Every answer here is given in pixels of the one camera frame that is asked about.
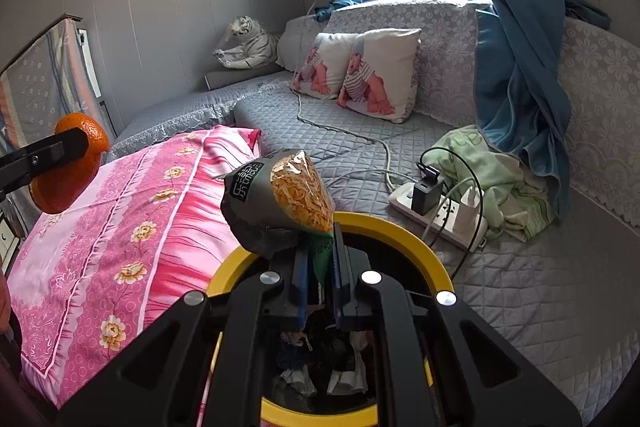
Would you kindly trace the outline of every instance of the chip bag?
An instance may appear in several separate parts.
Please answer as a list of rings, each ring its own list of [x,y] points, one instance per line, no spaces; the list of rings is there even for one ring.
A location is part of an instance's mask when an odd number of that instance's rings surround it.
[[[225,180],[220,209],[245,250],[270,259],[294,247],[300,233],[311,234],[312,245],[326,245],[319,239],[333,237],[334,201],[303,150],[277,151],[219,177]],[[326,247],[322,250],[328,259]]]

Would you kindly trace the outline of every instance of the yellow rim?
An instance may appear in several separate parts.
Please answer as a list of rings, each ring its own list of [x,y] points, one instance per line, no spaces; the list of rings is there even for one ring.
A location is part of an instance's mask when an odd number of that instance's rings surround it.
[[[447,271],[436,254],[411,232],[383,219],[353,212],[336,212],[334,219],[344,232],[359,233],[383,241],[404,254],[420,270],[433,295],[442,290],[453,291]],[[238,278],[256,258],[256,254],[241,247],[236,248],[213,275],[207,287],[207,295],[231,291]],[[428,365],[425,371],[430,377]],[[378,424],[378,408],[375,405],[345,414],[314,416],[284,409],[263,398],[260,415],[267,422],[280,427],[372,427]]]

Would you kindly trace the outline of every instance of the orange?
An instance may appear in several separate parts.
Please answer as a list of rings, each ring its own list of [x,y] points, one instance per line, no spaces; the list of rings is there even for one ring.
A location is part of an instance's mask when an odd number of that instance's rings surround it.
[[[89,186],[98,173],[102,153],[109,150],[109,138],[93,118],[81,112],[63,116],[56,125],[56,134],[73,127],[82,129],[89,147],[82,158],[44,172],[29,185],[31,198],[46,214],[59,214],[68,209]]]

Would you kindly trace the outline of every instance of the drawer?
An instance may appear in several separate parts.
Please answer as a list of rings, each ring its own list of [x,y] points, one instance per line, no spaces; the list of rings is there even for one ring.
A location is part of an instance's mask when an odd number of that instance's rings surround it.
[[[0,219],[0,245],[5,252],[9,250],[14,241],[14,232],[9,228],[9,224],[5,219]]]

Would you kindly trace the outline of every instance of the black cable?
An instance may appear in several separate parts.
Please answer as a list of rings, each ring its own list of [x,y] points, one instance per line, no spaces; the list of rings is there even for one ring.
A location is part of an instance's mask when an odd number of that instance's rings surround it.
[[[447,149],[446,147],[429,147],[425,152],[423,152],[420,155],[420,160],[418,161],[418,167],[422,166],[423,168],[426,168],[426,165],[422,163],[422,157],[430,151],[437,151],[437,150],[446,151],[452,154],[464,164],[464,166],[468,169],[468,171],[471,172],[471,176],[476,182],[476,187],[478,188],[478,193],[480,194],[480,216],[478,218],[478,223],[476,224],[476,231],[474,232],[474,235],[471,238],[471,241],[466,246],[465,253],[463,254],[462,259],[458,263],[458,266],[456,266],[456,269],[453,270],[453,273],[450,276],[450,279],[453,281],[453,277],[455,277],[458,274],[458,272],[460,271],[460,268],[462,268],[462,265],[465,264],[466,258],[469,255],[469,252],[471,251],[471,247],[473,246],[473,243],[476,240],[476,237],[478,237],[478,232],[480,231],[480,223],[482,222],[482,212],[484,211],[484,205],[483,205],[484,198],[482,197],[482,187],[480,186],[480,182],[478,181],[478,177],[476,176],[476,173],[473,171],[473,169],[469,166],[469,164],[466,162],[466,160],[462,156],[460,156],[457,152],[453,152],[451,149]]]
[[[446,183],[442,184],[444,186],[444,190],[445,190],[445,194],[447,194],[449,192],[449,187],[447,187]],[[444,221],[442,222],[442,226],[440,227],[439,230],[436,230],[436,235],[433,238],[433,240],[429,243],[429,248],[433,247],[433,245],[436,244],[436,241],[440,238],[440,234],[442,233],[442,230],[444,230],[444,227],[447,226],[447,221],[449,220],[449,214],[451,213],[451,198],[449,198],[449,201],[447,201],[447,215],[444,216]]]

